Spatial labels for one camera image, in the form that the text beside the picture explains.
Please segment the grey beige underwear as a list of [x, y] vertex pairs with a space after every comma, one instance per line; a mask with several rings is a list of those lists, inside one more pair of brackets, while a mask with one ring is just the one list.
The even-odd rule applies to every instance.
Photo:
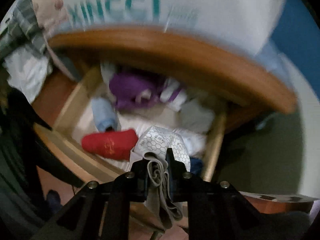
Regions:
[[144, 154], [144, 159], [148, 161], [147, 171], [150, 179], [144, 204], [163, 228], [170, 229], [176, 221], [183, 218], [183, 208], [182, 203], [175, 203], [170, 197], [168, 163], [151, 152]]

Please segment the red underwear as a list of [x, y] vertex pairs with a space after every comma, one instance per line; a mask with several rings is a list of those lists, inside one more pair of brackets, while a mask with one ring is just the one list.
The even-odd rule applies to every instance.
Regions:
[[81, 146], [86, 152], [103, 158], [129, 161], [131, 150], [137, 141], [135, 130], [128, 129], [86, 135], [81, 140]]

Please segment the white hexagon pattern underwear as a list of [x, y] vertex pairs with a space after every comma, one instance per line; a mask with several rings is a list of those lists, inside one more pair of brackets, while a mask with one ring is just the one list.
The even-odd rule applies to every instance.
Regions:
[[184, 163], [186, 170], [190, 171], [190, 157], [182, 137], [165, 128], [149, 127], [139, 137], [132, 153], [143, 158], [151, 155], [161, 161], [164, 166], [168, 166], [166, 154], [169, 148], [172, 149], [174, 159]]

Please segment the purple underwear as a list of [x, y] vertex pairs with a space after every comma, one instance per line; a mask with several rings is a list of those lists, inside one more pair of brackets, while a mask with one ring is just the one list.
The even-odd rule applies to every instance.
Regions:
[[114, 106], [118, 110], [150, 108], [164, 103], [178, 112], [187, 100], [186, 91], [177, 80], [152, 73], [114, 74], [109, 89], [116, 98]]

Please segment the wooden drawer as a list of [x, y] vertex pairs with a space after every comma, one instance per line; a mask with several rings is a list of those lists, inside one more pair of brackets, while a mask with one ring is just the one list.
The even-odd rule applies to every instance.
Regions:
[[48, 130], [41, 125], [34, 126], [37, 135], [53, 154], [85, 182], [108, 182], [123, 174], [123, 170], [103, 158], [108, 157], [109, 160], [128, 164], [132, 157], [131, 148], [138, 141], [133, 129], [91, 133], [84, 143], [89, 150], [97, 149], [96, 154], [91, 154], [82, 149], [83, 144], [72, 138], [76, 124], [102, 83], [99, 67], [91, 68], [72, 91], [52, 129]]

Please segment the light blue rolled underwear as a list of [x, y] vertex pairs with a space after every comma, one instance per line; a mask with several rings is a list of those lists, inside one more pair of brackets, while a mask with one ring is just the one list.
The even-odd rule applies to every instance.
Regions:
[[118, 118], [110, 100], [96, 97], [91, 100], [93, 120], [99, 132], [118, 129]]

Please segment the grey green underwear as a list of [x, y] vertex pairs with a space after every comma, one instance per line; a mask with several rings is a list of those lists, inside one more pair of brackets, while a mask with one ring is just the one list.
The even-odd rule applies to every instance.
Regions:
[[207, 133], [215, 118], [213, 110], [203, 107], [197, 99], [185, 102], [179, 113], [181, 127], [195, 133]]

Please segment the wooden nightstand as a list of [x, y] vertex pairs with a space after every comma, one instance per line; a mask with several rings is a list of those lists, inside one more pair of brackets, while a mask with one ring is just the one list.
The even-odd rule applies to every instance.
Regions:
[[150, 70], [236, 103], [227, 109], [228, 131], [267, 111], [291, 114], [297, 107], [295, 93], [262, 66], [195, 36], [124, 26], [61, 33], [48, 43], [76, 59]]

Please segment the white patterned cloth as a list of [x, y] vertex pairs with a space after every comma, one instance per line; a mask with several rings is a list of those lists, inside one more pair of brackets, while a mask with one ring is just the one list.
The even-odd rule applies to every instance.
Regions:
[[22, 92], [29, 103], [35, 101], [53, 70], [47, 55], [40, 55], [28, 46], [5, 57], [4, 66], [10, 75], [9, 85]]

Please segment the blue checked cloth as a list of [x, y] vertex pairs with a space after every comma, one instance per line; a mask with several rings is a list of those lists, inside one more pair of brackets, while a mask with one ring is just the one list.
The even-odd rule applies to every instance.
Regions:
[[259, 50], [254, 59], [257, 63], [261, 64], [267, 72], [276, 76], [287, 86], [291, 84], [290, 76], [280, 56], [280, 51], [272, 40], [269, 40], [263, 48]]

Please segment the white XINCCI cardboard box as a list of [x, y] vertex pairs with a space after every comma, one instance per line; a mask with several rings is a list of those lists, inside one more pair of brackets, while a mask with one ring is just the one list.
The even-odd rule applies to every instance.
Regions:
[[63, 0], [74, 28], [150, 25], [217, 40], [256, 54], [267, 42], [286, 0]]

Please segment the blue foam mat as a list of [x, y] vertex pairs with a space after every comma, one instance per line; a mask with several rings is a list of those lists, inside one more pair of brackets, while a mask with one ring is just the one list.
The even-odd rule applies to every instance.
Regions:
[[301, 0], [286, 0], [271, 38], [319, 96], [319, 27]]

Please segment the grey plaid cloth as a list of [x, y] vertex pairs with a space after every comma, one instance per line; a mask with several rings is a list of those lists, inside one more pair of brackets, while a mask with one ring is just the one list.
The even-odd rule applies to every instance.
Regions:
[[1, 59], [26, 45], [31, 52], [42, 55], [46, 41], [38, 25], [32, 0], [17, 0], [6, 27], [1, 32]]

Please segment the beige floral curtain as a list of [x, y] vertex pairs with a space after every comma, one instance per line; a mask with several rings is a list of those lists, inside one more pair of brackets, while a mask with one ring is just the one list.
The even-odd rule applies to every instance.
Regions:
[[39, 27], [46, 31], [67, 22], [68, 16], [63, 0], [32, 0]]

